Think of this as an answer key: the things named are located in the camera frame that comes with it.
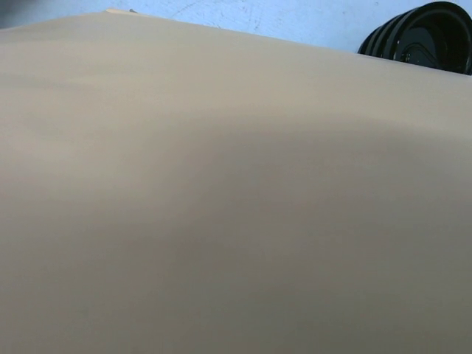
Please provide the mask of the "brown paper bag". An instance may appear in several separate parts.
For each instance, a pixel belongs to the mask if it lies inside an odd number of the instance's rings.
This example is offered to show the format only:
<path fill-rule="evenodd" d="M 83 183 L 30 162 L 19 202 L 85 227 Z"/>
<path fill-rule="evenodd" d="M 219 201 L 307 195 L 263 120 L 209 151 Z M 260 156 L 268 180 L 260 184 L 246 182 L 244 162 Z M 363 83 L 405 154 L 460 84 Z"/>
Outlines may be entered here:
<path fill-rule="evenodd" d="M 469 353 L 471 79 L 120 10 L 1 31 L 3 353 Z"/>

